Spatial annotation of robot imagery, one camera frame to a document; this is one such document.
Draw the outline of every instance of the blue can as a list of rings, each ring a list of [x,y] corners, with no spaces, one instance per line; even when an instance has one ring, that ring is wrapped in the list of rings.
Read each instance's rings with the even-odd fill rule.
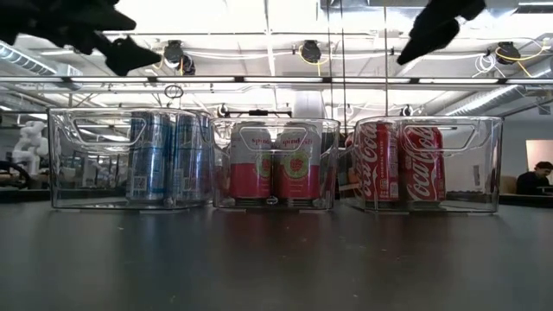
[[[133,112],[130,122],[129,168],[126,198],[132,202],[162,204],[168,171],[171,120],[156,112]]]
[[[171,190],[180,206],[205,204],[210,197],[210,145],[208,117],[180,115],[175,123],[171,153]]]

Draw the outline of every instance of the table surface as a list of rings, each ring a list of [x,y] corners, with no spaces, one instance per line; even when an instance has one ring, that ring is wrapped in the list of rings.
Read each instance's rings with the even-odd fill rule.
[[[553,211],[0,206],[0,310],[552,310]]]

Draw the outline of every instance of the red can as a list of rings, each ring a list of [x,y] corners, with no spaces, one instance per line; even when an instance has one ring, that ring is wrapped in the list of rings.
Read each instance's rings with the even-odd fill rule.
[[[354,146],[353,167],[361,198],[398,201],[397,126],[385,122],[360,124]]]
[[[270,197],[269,131],[263,123],[242,122],[231,133],[230,193],[236,199]]]
[[[275,160],[275,195],[279,199],[306,199],[319,197],[319,169],[321,165],[321,137],[316,126],[288,123],[278,139],[283,150]]]
[[[436,127],[405,126],[401,131],[402,193],[408,202],[446,199],[443,137]]]

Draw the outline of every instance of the clear plastic bin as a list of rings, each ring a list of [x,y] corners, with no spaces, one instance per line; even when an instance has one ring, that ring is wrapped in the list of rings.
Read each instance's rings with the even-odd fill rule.
[[[377,212],[485,212],[499,203],[500,117],[369,117],[340,153],[340,200]]]
[[[173,109],[50,109],[55,208],[177,209],[211,198],[208,117]]]
[[[333,207],[340,122],[218,118],[211,125],[215,207]]]

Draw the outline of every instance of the person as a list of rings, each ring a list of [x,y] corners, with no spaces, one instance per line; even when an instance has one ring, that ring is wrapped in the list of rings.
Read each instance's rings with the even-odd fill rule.
[[[553,164],[551,162],[539,162],[533,172],[527,172],[517,178],[517,194],[543,195],[540,187],[550,185],[547,176],[551,174]]]

